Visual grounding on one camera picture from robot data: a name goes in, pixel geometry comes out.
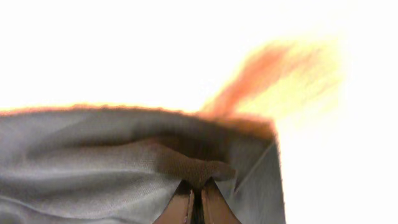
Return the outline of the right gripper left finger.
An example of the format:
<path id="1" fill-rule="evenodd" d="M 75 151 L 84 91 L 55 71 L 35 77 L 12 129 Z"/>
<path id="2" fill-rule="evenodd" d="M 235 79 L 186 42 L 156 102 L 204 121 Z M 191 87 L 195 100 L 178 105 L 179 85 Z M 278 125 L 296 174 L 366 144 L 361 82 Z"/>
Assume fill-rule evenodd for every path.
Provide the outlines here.
<path id="1" fill-rule="evenodd" d="M 153 224 L 191 224 L 194 201 L 193 187 L 182 180 L 166 208 Z"/>

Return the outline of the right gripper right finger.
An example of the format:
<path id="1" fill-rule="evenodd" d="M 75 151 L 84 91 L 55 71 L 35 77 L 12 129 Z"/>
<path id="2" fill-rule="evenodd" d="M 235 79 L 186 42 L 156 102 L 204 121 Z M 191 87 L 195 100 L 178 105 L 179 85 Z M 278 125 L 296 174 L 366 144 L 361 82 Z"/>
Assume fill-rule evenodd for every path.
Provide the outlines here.
<path id="1" fill-rule="evenodd" d="M 201 190 L 205 224 L 241 224 L 221 194 L 213 178 Z"/>

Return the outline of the black polo shirt with logo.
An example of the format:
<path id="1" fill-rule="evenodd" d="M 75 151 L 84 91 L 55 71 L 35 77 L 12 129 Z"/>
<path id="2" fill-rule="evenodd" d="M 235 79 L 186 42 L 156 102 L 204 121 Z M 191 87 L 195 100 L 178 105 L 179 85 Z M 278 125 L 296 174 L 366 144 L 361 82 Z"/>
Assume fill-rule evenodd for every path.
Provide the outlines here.
<path id="1" fill-rule="evenodd" d="M 2 223 L 152 223 L 182 180 L 208 179 L 240 222 L 285 222 L 277 144 L 253 124 L 136 108 L 1 116 Z"/>

